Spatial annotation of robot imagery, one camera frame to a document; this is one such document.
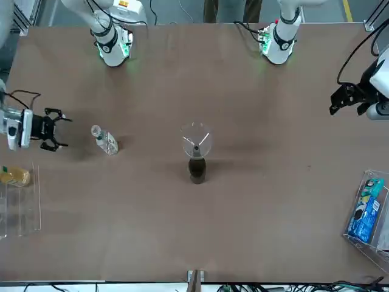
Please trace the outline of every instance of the yellow bottle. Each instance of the yellow bottle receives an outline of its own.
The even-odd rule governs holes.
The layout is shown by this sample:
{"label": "yellow bottle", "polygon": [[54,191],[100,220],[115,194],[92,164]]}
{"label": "yellow bottle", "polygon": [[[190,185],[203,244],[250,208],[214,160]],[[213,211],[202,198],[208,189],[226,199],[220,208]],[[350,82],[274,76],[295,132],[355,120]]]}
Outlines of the yellow bottle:
{"label": "yellow bottle", "polygon": [[2,167],[0,181],[16,187],[24,187],[30,182],[30,173],[20,167]]}

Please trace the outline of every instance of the table surface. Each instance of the table surface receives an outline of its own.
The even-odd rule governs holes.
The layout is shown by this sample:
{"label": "table surface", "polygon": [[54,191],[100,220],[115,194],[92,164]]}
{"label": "table surface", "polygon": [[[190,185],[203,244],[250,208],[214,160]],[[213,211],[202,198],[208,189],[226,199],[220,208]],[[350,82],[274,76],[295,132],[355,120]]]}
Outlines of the table surface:
{"label": "table surface", "polygon": [[[41,170],[42,230],[0,241],[1,280],[368,282],[383,272],[341,234],[366,169],[387,170],[388,124],[329,115],[362,24],[305,24],[274,66],[230,24],[135,29],[132,60],[109,68],[87,28],[32,28],[8,90],[64,111],[57,153],[11,153]],[[371,63],[368,45],[345,79]],[[191,183],[180,127],[213,133],[207,181]],[[106,156],[90,134],[120,144]]]}

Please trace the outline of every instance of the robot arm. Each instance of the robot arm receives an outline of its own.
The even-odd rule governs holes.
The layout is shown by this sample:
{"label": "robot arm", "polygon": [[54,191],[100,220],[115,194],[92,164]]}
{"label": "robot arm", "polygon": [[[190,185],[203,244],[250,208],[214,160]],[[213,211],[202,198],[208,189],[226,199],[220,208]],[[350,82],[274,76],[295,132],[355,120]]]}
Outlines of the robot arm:
{"label": "robot arm", "polygon": [[[0,48],[4,45],[9,35],[13,21],[13,0],[0,0]],[[7,106],[5,98],[7,93],[5,84],[0,79],[0,133],[7,135],[8,146],[11,150],[18,147],[28,148],[30,140],[50,140],[53,146],[46,142],[41,144],[41,148],[49,151],[56,151],[59,146],[67,146],[55,140],[55,122],[65,119],[58,109],[45,109],[46,116],[38,116],[31,109],[16,109]],[[49,117],[51,112],[58,114],[54,120]]]}
{"label": "robot arm", "polygon": [[389,47],[362,74],[356,85],[345,82],[331,96],[329,112],[334,115],[345,106],[360,103],[358,115],[371,120],[389,120]]}
{"label": "robot arm", "polygon": [[62,0],[66,8],[76,13],[91,28],[100,56],[110,67],[122,64],[128,57],[133,35],[114,23],[107,10],[114,0]]}
{"label": "robot arm", "polygon": [[280,20],[260,31],[262,54],[273,64],[283,64],[292,53],[296,33],[301,23],[300,6],[320,5],[326,0],[278,0]]}

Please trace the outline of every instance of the black cable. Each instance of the black cable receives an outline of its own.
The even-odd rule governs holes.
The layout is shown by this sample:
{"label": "black cable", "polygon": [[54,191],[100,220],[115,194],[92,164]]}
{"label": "black cable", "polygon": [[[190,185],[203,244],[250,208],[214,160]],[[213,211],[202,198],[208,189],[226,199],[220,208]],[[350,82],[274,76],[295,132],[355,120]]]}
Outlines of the black cable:
{"label": "black cable", "polygon": [[25,104],[24,102],[22,102],[20,99],[17,99],[15,96],[13,96],[13,95],[11,95],[11,94],[9,94],[9,93],[6,93],[6,92],[4,92],[4,95],[5,95],[5,96],[11,97],[12,99],[16,100],[18,103],[20,103],[20,104],[21,104],[22,106],[24,106],[25,108],[30,109],[28,105],[26,105],[26,104]]}
{"label": "black cable", "polygon": [[67,289],[61,289],[61,288],[58,288],[57,286],[55,286],[54,284],[51,285],[51,287],[53,287],[54,289],[58,290],[58,291],[61,291],[61,292],[68,292]]}
{"label": "black cable", "polygon": [[28,283],[28,284],[26,285],[26,287],[24,287],[23,292],[26,292],[27,289],[29,288],[29,286],[34,286],[34,285],[35,285],[34,283]]}
{"label": "black cable", "polygon": [[248,24],[248,23],[244,24],[243,22],[238,21],[238,20],[234,21],[233,23],[234,23],[234,24],[240,24],[241,26],[243,26],[244,29],[246,29],[246,30],[248,30],[248,31],[250,32],[250,34],[251,34],[251,36],[253,37],[253,39],[254,39],[257,43],[260,43],[259,38],[256,38],[255,35],[254,35],[254,33],[257,33],[257,34],[258,34],[258,33],[260,32],[260,30],[263,29],[263,27],[262,27],[261,29],[254,30],[254,29],[251,29],[251,28],[250,28],[250,24]]}
{"label": "black cable", "polygon": [[350,61],[350,59],[353,57],[353,55],[359,50],[359,48],[369,39],[371,38],[376,32],[378,32],[381,28],[383,27],[386,27],[387,25],[389,24],[389,18],[386,19],[379,27],[377,27],[376,29],[374,29],[374,31],[372,31],[366,38],[364,38],[360,43],[359,45],[351,52],[351,54],[348,56],[348,58],[346,59],[346,62],[343,64],[343,66],[340,68],[339,70],[339,73],[338,73],[338,76],[336,78],[336,82],[339,84],[339,85],[353,85],[355,86],[358,90],[362,91],[356,84],[354,83],[351,83],[351,82],[341,82],[340,81],[340,76],[342,75],[342,72],[344,70],[344,68],[347,66],[348,62]]}
{"label": "black cable", "polygon": [[373,56],[375,56],[375,57],[378,57],[379,54],[376,53],[376,52],[374,51],[374,45],[376,44],[376,41],[377,41],[379,35],[381,34],[381,32],[382,32],[385,28],[386,28],[386,26],[383,27],[383,28],[381,28],[380,31],[378,31],[378,33],[376,34],[376,36],[373,38],[373,42],[371,43],[370,52],[371,52],[371,54],[372,54]]}
{"label": "black cable", "polygon": [[100,25],[102,28],[104,28],[105,30],[107,30],[108,28],[105,27],[105,26],[100,22],[100,20],[98,19],[98,16],[95,14],[95,10],[94,10],[93,7],[91,6],[91,3],[89,3],[89,0],[86,0],[86,3],[88,3],[88,6],[89,6],[89,8],[91,9],[92,13],[96,16],[97,22],[99,23],[99,25]]}
{"label": "black cable", "polygon": [[31,102],[30,102],[30,106],[29,106],[30,110],[32,110],[32,108],[33,108],[33,104],[34,104],[35,99],[37,99],[38,97],[41,96],[41,94],[38,93],[38,92],[32,92],[32,91],[27,91],[27,90],[22,90],[22,89],[14,90],[14,91],[12,91],[10,94],[11,94],[11,95],[14,95],[14,94],[17,93],[17,92],[23,92],[23,93],[28,93],[28,94],[34,94],[34,95],[35,95],[35,96],[32,98]]}
{"label": "black cable", "polygon": [[258,33],[257,30],[249,29],[242,21],[235,20],[233,23],[234,23],[234,24],[240,24],[240,25],[243,26],[245,29],[247,29],[247,30],[249,30],[249,31],[251,31],[251,32],[253,32],[253,33]]}
{"label": "black cable", "polygon": [[155,20],[155,22],[154,22],[154,25],[156,26],[157,25],[157,13],[155,13],[155,11],[153,10],[153,8],[152,8],[152,6],[151,6],[151,2],[152,2],[153,0],[150,0],[150,10],[151,10],[151,12],[154,14],[154,16],[156,17],[156,20]]}
{"label": "black cable", "polygon": [[106,12],[105,10],[103,10],[101,8],[101,6],[99,6],[95,0],[91,0],[96,6],[97,8],[99,8],[105,15],[107,15],[108,17],[120,22],[120,23],[128,23],[128,24],[137,24],[137,23],[143,23],[146,25],[147,27],[147,23],[145,21],[124,21],[124,20],[120,20],[120,19],[117,19],[116,17],[113,17],[112,15],[110,15],[108,12]]}

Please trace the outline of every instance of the blue package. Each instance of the blue package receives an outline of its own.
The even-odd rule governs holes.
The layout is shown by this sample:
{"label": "blue package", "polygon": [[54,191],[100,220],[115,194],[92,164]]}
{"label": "blue package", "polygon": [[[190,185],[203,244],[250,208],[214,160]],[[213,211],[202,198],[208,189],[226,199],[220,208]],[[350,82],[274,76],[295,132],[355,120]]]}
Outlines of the blue package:
{"label": "blue package", "polygon": [[377,198],[380,191],[384,187],[384,179],[383,178],[371,178],[365,184],[365,187],[362,191],[362,196],[373,196]]}
{"label": "blue package", "polygon": [[348,226],[348,234],[368,243],[380,204],[373,196],[362,196]]}

